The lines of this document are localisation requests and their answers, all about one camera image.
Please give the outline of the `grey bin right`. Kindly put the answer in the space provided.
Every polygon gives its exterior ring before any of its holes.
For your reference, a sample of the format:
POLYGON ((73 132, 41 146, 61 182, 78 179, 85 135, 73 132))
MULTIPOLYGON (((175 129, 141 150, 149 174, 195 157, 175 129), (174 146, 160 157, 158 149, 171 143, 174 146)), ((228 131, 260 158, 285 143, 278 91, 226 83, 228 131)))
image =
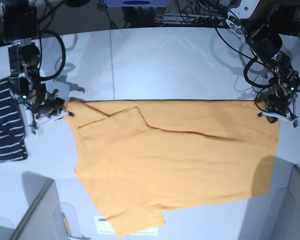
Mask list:
POLYGON ((286 187, 248 200, 239 240, 300 240, 300 167, 286 187))

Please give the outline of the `navy white striped garment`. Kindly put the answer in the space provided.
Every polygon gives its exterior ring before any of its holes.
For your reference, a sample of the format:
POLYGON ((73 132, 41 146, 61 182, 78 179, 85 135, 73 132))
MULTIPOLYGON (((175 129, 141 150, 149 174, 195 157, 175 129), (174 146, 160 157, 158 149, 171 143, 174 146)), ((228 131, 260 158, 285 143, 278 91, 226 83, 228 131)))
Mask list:
POLYGON ((25 125, 12 93, 9 79, 0 80, 0 163, 28 158, 25 125))

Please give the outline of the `white paper label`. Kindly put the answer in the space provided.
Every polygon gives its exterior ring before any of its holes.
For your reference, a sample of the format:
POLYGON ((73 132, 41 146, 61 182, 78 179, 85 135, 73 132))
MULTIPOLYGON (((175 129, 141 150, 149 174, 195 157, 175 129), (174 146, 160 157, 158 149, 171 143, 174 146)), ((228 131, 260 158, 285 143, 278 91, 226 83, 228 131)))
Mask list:
MULTIPOLYGON (((115 235, 116 232, 111 226, 111 224, 106 221, 103 216, 95 216, 94 217, 95 226, 97 229, 98 234, 108 234, 108 235, 115 235)), ((159 233, 158 227, 151 227, 145 230, 141 230, 138 232, 131 233, 130 235, 135 236, 157 236, 159 233)))

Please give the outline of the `yellow-orange T-shirt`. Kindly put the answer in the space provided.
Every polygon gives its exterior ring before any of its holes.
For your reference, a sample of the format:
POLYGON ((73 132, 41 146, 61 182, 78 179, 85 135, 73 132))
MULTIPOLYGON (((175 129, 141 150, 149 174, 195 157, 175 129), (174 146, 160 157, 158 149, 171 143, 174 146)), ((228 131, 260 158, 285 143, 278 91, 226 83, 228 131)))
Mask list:
POLYGON ((118 237, 162 227, 163 212, 270 191, 280 124, 245 100, 66 104, 75 174, 118 237))

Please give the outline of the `grey bin left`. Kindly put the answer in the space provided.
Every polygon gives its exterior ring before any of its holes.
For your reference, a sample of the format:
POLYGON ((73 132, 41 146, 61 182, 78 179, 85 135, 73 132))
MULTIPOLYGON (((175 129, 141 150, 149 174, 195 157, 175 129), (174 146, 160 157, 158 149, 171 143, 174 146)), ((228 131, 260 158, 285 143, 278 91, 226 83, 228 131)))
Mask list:
POLYGON ((0 218, 0 240, 88 240, 79 226, 74 206, 60 202, 56 183, 46 179, 32 203, 13 227, 0 218))

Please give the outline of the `aluminium frame rail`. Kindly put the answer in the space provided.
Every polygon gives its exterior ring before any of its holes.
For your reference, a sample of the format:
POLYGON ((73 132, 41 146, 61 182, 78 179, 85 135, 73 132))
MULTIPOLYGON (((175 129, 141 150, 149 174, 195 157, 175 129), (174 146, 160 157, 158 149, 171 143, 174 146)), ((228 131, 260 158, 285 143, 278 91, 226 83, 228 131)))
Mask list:
POLYGON ((217 28, 228 28, 223 17, 207 15, 180 15, 165 14, 164 16, 155 16, 154 23, 160 27, 186 26, 212 28, 213 24, 217 28))

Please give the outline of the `grey bin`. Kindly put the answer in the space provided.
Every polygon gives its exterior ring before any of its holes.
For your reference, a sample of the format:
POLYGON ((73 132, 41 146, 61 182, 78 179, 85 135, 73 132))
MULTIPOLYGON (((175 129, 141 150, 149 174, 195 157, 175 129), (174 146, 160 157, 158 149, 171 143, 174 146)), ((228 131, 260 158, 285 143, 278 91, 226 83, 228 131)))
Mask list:
POLYGON ((74 206, 60 202, 56 183, 46 179, 32 203, 13 227, 0 218, 0 240, 88 240, 79 226, 74 206))
POLYGON ((300 240, 300 167, 286 187, 248 200, 239 240, 300 240))

